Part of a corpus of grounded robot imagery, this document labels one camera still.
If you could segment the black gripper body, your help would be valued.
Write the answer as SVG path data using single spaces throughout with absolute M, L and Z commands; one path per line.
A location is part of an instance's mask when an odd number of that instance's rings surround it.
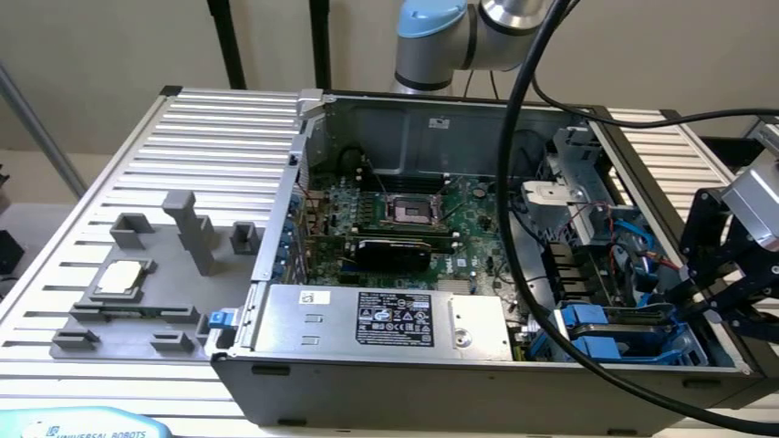
M 776 292 L 777 251 L 765 249 L 730 211 L 716 231 L 716 276 L 721 292 Z

